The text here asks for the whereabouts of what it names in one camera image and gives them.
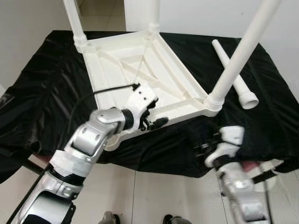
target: tiled floor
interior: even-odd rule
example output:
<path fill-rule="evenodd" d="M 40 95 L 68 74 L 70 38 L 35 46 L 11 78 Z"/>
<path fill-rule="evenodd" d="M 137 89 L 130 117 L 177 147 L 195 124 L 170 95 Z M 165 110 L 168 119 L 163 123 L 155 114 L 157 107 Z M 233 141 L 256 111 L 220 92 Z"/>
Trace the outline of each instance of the tiled floor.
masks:
<path fill-rule="evenodd" d="M 125 30 L 122 0 L 84 0 L 80 11 L 85 30 Z M 7 221 L 36 178 L 21 168 L 0 185 L 0 223 Z M 234 223 L 213 170 L 194 179 L 96 164 L 74 202 L 74 224 L 96 224 L 106 210 L 119 214 L 121 224 L 162 224 L 167 213 L 184 216 L 194 224 Z M 276 179 L 270 202 L 275 224 L 299 223 L 299 171 Z"/>
<path fill-rule="evenodd" d="M 84 30 L 126 30 L 123 0 L 84 0 L 80 13 Z"/>

